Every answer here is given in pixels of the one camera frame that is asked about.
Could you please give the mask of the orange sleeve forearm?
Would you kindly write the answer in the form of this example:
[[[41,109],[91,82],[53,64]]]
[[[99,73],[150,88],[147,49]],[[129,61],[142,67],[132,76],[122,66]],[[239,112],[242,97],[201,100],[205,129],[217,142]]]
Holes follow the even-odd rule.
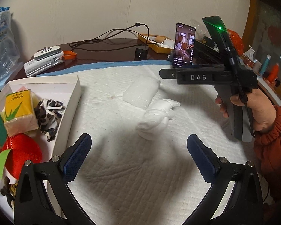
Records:
[[[271,196],[281,201],[281,107],[276,106],[276,119],[268,133],[256,133],[254,151],[261,162],[261,173],[270,186]]]

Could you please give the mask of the person's right hand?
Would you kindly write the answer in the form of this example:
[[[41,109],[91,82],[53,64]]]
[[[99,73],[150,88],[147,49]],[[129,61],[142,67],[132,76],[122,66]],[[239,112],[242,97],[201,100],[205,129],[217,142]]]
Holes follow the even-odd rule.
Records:
[[[274,126],[277,114],[273,104],[259,88],[253,89],[251,93],[247,94],[247,97],[247,106],[252,109],[254,130],[262,133],[269,132]],[[238,95],[230,97],[230,101],[236,106],[244,106]],[[215,103],[220,105],[220,112],[223,113],[223,116],[229,118],[226,104],[219,95],[216,97]]]

